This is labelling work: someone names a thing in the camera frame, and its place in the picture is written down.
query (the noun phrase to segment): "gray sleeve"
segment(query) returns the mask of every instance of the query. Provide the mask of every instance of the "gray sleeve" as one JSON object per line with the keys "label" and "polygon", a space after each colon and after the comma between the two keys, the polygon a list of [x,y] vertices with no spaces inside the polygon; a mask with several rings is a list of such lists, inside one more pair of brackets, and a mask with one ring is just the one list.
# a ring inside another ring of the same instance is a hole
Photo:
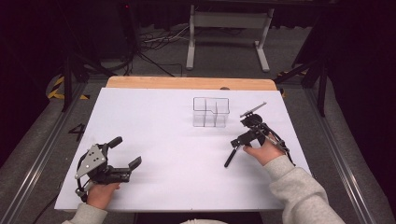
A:
{"label": "gray sleeve", "polygon": [[81,203],[73,219],[65,221],[63,224],[102,224],[106,215],[107,211],[105,210]]}
{"label": "gray sleeve", "polygon": [[283,223],[344,223],[329,206],[324,188],[304,169],[294,167],[287,156],[264,168],[273,180],[270,190],[285,204]]}

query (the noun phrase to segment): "white desk leg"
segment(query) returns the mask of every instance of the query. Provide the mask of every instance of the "white desk leg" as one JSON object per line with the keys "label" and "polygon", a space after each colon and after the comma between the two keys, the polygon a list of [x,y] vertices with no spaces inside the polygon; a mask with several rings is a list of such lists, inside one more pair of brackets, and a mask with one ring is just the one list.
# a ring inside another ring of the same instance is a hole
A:
{"label": "white desk leg", "polygon": [[274,14],[274,9],[270,8],[268,10],[267,18],[264,22],[264,26],[262,27],[262,39],[260,40],[260,42],[259,41],[254,42],[256,46],[257,54],[259,55],[259,60],[260,60],[260,64],[262,65],[263,72],[270,71],[270,66],[268,65],[267,59],[265,58],[264,50],[262,49],[262,47],[264,46],[265,38],[267,37],[268,29],[270,28],[273,14]]}
{"label": "white desk leg", "polygon": [[189,52],[187,53],[187,64],[186,69],[192,70],[194,67],[194,53],[195,53],[195,39],[194,39],[194,15],[195,7],[191,5],[190,9],[190,41],[189,41]]}

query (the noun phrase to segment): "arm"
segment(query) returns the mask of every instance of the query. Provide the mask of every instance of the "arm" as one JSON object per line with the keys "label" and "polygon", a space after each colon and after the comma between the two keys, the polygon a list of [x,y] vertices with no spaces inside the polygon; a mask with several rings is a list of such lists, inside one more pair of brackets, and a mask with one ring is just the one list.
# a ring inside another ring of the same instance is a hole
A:
{"label": "arm", "polygon": [[270,141],[262,147],[244,147],[255,157],[273,180],[270,190],[285,204],[283,222],[344,223],[332,210],[324,188],[304,169],[296,168],[289,158]]}
{"label": "arm", "polygon": [[111,201],[114,190],[120,188],[120,183],[108,185],[93,185],[88,192],[87,204],[81,203],[78,210],[70,221],[64,224],[101,224],[107,215],[108,204]]}

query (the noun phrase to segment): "transparent organizer box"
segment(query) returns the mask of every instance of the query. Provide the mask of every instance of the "transparent organizer box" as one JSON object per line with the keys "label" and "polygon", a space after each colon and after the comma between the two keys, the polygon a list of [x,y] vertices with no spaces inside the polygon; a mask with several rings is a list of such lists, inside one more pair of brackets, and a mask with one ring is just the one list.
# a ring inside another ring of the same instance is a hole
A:
{"label": "transparent organizer box", "polygon": [[227,98],[194,97],[193,126],[224,128],[230,114]]}

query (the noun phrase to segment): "white tabletop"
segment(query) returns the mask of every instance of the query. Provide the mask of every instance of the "white tabletop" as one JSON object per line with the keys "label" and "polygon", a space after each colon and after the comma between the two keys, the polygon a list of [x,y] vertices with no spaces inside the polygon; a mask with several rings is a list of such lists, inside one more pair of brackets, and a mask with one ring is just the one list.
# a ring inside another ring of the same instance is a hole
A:
{"label": "white tabletop", "polygon": [[[226,127],[193,127],[194,97],[228,98],[230,114]],[[129,183],[121,184],[108,210],[202,212],[283,208],[269,190],[268,174],[242,149],[224,168],[233,150],[230,142],[248,130],[239,116],[264,101],[267,105],[256,113],[285,140],[297,166],[310,173],[279,91],[103,88],[55,209],[77,209],[81,200],[75,194],[74,175],[79,158],[92,144],[103,144],[117,136],[123,142],[108,151],[108,164],[124,168],[139,156],[142,164],[132,172]]]}

